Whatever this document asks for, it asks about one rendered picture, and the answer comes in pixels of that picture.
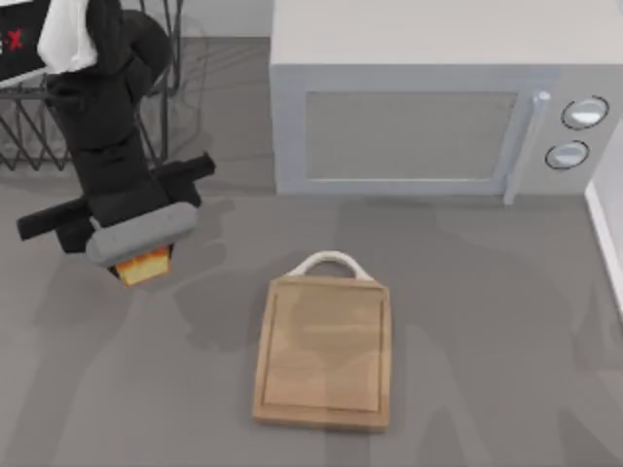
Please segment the toasted bread slice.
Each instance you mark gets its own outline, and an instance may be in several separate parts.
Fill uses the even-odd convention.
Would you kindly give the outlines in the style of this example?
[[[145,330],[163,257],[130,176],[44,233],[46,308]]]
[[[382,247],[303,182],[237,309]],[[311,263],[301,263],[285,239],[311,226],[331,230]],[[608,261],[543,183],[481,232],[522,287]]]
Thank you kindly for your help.
[[[158,248],[114,267],[126,287],[133,287],[170,272],[170,248]]]

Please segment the wooden cutting board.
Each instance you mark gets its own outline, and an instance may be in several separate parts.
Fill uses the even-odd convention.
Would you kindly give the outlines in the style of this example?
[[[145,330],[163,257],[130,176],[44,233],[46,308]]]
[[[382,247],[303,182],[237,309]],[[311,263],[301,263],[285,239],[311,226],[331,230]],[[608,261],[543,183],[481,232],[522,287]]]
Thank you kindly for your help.
[[[319,251],[271,281],[254,379],[256,421],[384,432],[391,371],[389,291],[350,255]]]

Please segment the grey microwave door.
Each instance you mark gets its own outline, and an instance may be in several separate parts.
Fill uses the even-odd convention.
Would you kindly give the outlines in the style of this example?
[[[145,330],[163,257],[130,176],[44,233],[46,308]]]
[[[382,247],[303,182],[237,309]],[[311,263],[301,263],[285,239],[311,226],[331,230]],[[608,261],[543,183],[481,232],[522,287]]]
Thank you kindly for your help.
[[[498,196],[531,117],[514,65],[277,64],[282,194]]]

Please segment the pale microwave oven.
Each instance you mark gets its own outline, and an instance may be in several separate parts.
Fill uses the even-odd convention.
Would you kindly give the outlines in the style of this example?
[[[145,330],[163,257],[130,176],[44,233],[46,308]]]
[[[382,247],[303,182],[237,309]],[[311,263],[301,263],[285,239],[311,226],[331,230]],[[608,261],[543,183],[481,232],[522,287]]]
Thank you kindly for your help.
[[[580,196],[623,118],[623,0],[275,0],[270,76],[277,64],[524,67],[551,101],[515,199]],[[608,115],[567,128],[565,107],[593,95]],[[588,159],[549,168],[547,151],[573,140]]]

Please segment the small round microwave knob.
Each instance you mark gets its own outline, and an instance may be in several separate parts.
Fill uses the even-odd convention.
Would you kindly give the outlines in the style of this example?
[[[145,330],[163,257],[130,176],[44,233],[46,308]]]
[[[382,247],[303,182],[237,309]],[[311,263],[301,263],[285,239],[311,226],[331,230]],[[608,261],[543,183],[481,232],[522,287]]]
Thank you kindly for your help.
[[[590,148],[579,140],[551,147],[545,157],[546,165],[553,170],[570,170],[582,165],[590,155]]]

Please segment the large round microwave knob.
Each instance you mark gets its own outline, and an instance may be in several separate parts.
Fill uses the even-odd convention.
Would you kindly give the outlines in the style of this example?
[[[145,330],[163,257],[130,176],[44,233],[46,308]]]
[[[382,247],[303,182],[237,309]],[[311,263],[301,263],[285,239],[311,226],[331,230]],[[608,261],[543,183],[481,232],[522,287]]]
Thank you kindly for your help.
[[[590,96],[570,102],[562,112],[562,123],[573,130],[598,125],[609,113],[608,102],[600,96]]]

